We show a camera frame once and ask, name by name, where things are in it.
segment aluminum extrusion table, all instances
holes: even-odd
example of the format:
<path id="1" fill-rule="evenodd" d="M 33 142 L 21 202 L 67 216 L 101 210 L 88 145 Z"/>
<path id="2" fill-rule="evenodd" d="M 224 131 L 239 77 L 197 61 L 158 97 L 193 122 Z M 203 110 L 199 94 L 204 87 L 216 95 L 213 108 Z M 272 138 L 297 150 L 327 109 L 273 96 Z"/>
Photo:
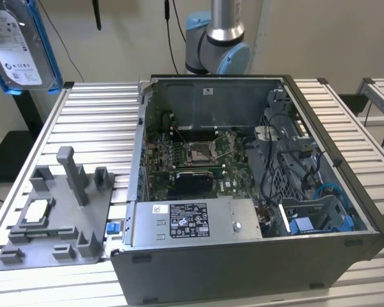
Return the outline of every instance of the aluminum extrusion table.
<path id="1" fill-rule="evenodd" d="M 317 79 L 296 80 L 326 130 L 384 215 L 384 151 L 356 120 L 330 85 Z M 87 173 L 107 166 L 116 174 L 108 221 L 125 216 L 127 186 L 138 113 L 138 85 L 75 83 L 61 92 L 20 175 L 0 210 L 0 248 L 8 241 L 32 187 L 36 165 L 56 161 L 60 146 L 73 146 L 77 163 Z M 109 251 L 120 243 L 107 236 L 102 262 L 93 265 L 51 267 L 0 272 L 0 306 L 116 306 L 125 305 Z M 384 304 L 384 249 L 367 262 L 358 262 L 330 289 L 267 295 L 199 306 L 378 306 Z"/>

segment warning label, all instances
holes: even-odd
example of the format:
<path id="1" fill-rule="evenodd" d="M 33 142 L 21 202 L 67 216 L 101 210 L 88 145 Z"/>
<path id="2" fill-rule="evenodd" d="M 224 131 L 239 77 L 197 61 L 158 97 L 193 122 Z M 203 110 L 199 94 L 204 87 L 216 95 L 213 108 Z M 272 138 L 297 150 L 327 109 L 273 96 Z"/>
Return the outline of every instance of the warning label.
<path id="1" fill-rule="evenodd" d="M 170 235 L 172 238 L 209 237 L 206 203 L 170 205 Z"/>

